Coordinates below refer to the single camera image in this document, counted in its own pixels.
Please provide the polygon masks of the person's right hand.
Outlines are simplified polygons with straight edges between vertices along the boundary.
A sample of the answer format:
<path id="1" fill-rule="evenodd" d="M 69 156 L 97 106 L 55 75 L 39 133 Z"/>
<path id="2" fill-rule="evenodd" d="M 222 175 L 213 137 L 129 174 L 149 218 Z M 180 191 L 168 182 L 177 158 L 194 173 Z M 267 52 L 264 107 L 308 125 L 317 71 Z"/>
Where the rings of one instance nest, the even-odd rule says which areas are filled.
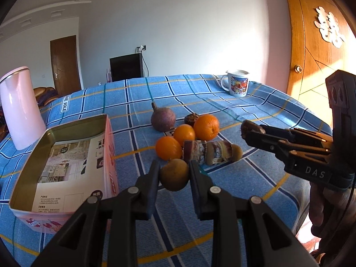
<path id="1" fill-rule="evenodd" d="M 311 231 L 321 238 L 319 251 L 324 253 L 338 231 L 355 225 L 355 190 L 337 192 L 311 183 L 309 194 Z"/>

